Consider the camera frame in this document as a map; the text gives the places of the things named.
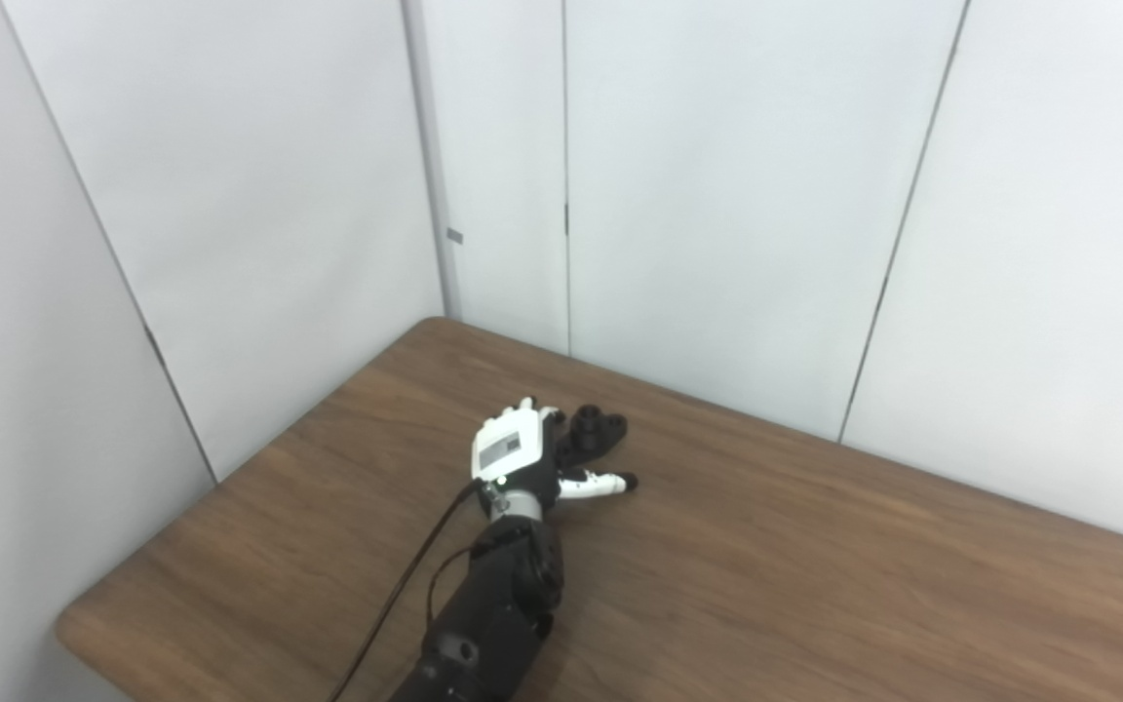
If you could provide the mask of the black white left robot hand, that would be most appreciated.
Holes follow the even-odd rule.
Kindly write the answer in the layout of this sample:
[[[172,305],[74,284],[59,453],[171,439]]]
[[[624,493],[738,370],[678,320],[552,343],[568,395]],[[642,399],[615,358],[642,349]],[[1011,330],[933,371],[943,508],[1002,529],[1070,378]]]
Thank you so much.
[[[633,492],[640,481],[629,472],[597,472],[628,434],[628,419],[599,405],[572,414],[536,405],[526,396],[487,419],[472,443],[471,475],[489,499],[531,496],[548,510],[562,499],[592,499]]]

